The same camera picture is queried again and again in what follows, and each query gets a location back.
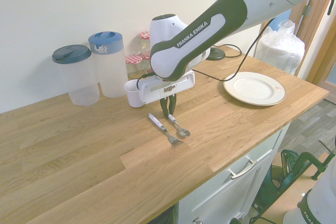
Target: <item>red gingham lid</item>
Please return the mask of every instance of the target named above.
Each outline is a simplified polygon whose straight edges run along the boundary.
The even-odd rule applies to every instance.
[[[141,55],[128,55],[125,59],[127,64],[138,64],[142,61]]]
[[[149,39],[150,38],[149,31],[143,31],[143,32],[139,33],[139,38],[140,39]]]
[[[141,56],[142,56],[142,59],[150,60],[151,59],[151,52],[150,51],[144,52],[144,53],[141,54]]]

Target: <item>butcher block counter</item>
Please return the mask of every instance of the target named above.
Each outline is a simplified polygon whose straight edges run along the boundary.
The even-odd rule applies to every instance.
[[[196,69],[225,78],[241,60],[205,61]],[[64,94],[0,114],[0,223],[147,223],[328,93],[252,57],[241,71],[278,80],[286,98],[245,104],[222,82],[195,73],[195,86],[177,95],[174,117],[191,132],[178,137],[180,146],[148,118],[152,113],[177,134],[159,101],[135,109],[125,95],[101,94],[84,107]]]

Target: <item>white cabinet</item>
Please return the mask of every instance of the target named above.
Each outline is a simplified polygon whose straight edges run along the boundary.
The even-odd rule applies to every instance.
[[[289,125],[179,202],[178,224],[226,224],[245,216]]]

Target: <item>plastic bag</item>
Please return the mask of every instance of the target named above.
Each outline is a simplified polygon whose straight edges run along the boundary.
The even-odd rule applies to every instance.
[[[267,27],[258,43],[256,58],[294,74],[305,54],[304,42],[293,34],[294,30],[295,24],[289,19],[279,24],[278,31]]]

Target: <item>dark blue lid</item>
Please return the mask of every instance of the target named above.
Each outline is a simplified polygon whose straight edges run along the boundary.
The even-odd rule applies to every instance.
[[[94,54],[110,55],[124,48],[122,35],[115,31],[103,31],[89,37],[90,49]]]
[[[57,49],[52,54],[52,60],[59,64],[70,64],[89,58],[91,51],[87,46],[71,45]]]

